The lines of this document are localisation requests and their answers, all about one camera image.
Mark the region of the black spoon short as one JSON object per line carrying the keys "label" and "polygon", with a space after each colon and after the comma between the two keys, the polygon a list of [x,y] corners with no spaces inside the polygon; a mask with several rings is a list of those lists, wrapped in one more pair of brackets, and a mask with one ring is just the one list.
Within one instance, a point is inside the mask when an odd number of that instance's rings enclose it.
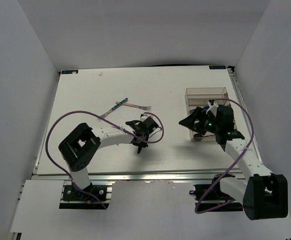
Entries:
{"label": "black spoon short", "polygon": [[200,135],[199,133],[196,133],[193,135],[194,142],[215,142],[216,136],[214,134],[208,134],[208,135]]}

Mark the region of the pink handled fork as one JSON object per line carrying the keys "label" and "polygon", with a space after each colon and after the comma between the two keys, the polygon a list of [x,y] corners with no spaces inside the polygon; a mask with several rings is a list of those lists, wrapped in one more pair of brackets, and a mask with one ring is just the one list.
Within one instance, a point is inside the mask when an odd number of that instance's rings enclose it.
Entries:
{"label": "pink handled fork", "polygon": [[131,108],[136,108],[136,109],[140,109],[140,110],[143,110],[143,111],[151,111],[151,106],[140,106],[140,105],[136,105],[136,104],[132,104],[132,103],[123,103],[122,104],[123,106],[126,106],[126,107],[131,107]]}

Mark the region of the black knife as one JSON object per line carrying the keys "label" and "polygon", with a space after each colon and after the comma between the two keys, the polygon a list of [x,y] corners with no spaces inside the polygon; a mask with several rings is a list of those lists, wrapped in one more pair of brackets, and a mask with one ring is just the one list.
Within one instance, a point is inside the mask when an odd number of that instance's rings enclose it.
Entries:
{"label": "black knife", "polygon": [[137,142],[135,145],[138,147],[137,154],[140,154],[143,148],[148,147],[148,144],[146,142],[143,142],[143,141]]}

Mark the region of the green handled fork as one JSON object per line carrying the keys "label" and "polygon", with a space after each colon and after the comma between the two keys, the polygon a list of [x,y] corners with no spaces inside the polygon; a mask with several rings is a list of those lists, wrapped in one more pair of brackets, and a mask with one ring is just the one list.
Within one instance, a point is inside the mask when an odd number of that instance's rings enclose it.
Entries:
{"label": "green handled fork", "polygon": [[120,106],[122,106],[123,104],[125,104],[129,99],[126,97],[125,99],[117,102],[115,104],[115,106],[113,106],[110,110],[108,110],[107,112],[105,112],[104,114],[100,115],[100,117],[102,119],[106,118],[110,113],[112,113],[113,111],[115,111],[117,108],[119,108]]}

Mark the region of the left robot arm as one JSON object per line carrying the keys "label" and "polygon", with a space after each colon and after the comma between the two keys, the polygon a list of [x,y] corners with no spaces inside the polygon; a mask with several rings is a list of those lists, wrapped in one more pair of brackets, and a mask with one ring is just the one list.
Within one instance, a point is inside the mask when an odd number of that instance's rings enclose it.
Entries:
{"label": "left robot arm", "polygon": [[148,146],[146,141],[159,125],[155,120],[143,115],[139,120],[125,123],[133,130],[133,135],[115,127],[93,129],[87,123],[79,124],[58,146],[65,160],[70,176],[75,184],[74,194],[81,200],[91,195],[91,181],[87,166],[98,149],[120,144],[132,144],[138,151]]}

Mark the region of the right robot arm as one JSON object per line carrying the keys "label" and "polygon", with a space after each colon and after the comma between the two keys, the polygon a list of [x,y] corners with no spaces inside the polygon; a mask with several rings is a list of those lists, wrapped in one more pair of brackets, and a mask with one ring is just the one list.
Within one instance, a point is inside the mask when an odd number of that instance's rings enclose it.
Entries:
{"label": "right robot arm", "polygon": [[218,106],[215,113],[197,107],[179,125],[204,135],[215,135],[216,142],[243,173],[247,183],[231,175],[228,170],[216,175],[210,187],[198,199],[200,204],[211,192],[216,199],[230,197],[237,201],[250,220],[278,219],[288,216],[288,181],[264,166],[235,129],[234,111],[228,106]]}

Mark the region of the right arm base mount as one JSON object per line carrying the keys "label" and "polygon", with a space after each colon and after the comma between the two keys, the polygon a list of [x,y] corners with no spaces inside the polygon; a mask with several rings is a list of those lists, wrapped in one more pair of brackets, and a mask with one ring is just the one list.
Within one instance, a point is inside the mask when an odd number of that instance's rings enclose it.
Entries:
{"label": "right arm base mount", "polygon": [[[211,183],[209,184],[195,184],[193,190],[189,191],[189,194],[194,197],[195,204],[199,202],[202,195],[208,190],[208,188],[221,176],[216,174]],[[197,212],[242,212],[243,206],[235,201],[229,195],[221,192],[220,184],[218,183],[208,192],[206,197],[202,200],[197,208]]]}

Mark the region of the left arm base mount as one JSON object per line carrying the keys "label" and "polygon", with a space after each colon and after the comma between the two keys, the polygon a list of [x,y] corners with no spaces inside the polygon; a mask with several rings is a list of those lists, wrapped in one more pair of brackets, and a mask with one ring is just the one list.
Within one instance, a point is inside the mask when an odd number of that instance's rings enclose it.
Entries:
{"label": "left arm base mount", "polygon": [[59,209],[63,210],[106,210],[111,199],[110,186],[91,184],[82,191],[73,183],[65,183],[62,187]]}

